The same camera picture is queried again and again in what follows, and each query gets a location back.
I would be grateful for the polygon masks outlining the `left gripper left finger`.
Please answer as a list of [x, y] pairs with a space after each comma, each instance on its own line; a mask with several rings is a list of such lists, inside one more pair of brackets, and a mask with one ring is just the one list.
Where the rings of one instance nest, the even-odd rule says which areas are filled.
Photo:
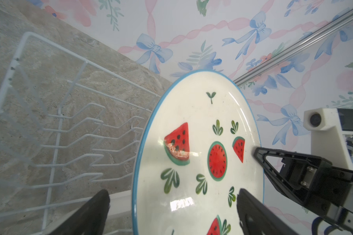
[[101, 235], [103, 234], [110, 197], [107, 190], [99, 191], [68, 219], [50, 232], [51, 235]]

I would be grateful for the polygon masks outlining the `watermelon pattern plate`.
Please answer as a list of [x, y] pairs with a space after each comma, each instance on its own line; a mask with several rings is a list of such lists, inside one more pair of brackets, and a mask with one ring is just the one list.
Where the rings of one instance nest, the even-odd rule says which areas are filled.
[[190, 72], [162, 96], [144, 130], [132, 187], [136, 235], [241, 235], [239, 192], [264, 194], [257, 124], [239, 88]]

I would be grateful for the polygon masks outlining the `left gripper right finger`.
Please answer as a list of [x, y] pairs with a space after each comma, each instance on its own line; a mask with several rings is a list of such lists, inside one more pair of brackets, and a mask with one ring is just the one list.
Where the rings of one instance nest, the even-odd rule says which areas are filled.
[[244, 235], [296, 234], [246, 189], [241, 189], [237, 196], [237, 212]]

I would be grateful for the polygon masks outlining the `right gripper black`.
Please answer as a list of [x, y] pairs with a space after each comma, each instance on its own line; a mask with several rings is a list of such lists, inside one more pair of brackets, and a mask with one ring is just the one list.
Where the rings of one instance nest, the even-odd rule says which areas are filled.
[[[283, 196], [353, 234], [353, 170], [332, 166], [322, 157], [257, 147], [253, 157]], [[268, 157], [281, 159], [280, 171]]]

